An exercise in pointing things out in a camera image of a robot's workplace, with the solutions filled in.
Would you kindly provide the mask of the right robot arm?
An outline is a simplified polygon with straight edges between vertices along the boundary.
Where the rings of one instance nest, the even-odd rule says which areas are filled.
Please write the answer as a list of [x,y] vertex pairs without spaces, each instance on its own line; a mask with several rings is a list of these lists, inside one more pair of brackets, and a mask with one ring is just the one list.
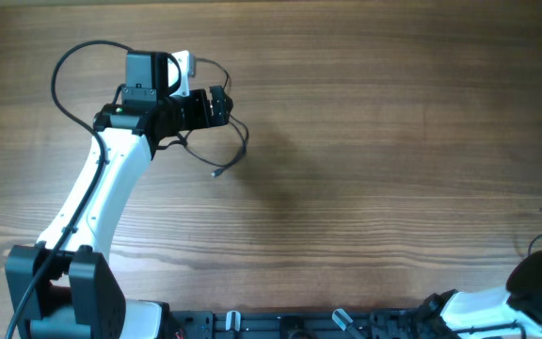
[[520,262],[503,286],[428,298],[414,321],[420,338],[542,338],[542,250]]

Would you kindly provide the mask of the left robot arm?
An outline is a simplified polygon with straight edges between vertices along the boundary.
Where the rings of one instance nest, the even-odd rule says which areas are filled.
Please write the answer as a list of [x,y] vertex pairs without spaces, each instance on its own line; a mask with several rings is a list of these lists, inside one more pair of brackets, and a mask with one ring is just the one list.
[[157,152],[195,130],[232,123],[224,86],[192,89],[197,58],[128,49],[126,78],[88,131],[88,159],[62,208],[32,246],[15,246],[5,273],[23,338],[177,338],[165,303],[127,299],[109,264],[128,198]]

